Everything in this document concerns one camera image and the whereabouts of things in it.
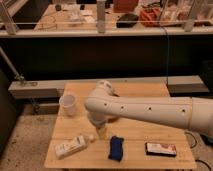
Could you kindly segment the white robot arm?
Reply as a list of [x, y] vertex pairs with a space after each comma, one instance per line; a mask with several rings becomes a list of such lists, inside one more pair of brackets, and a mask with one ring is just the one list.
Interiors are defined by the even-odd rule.
[[90, 122], [97, 128], [112, 115], [198, 132], [213, 138], [213, 99], [197, 97], [116, 97], [101, 80], [85, 98]]

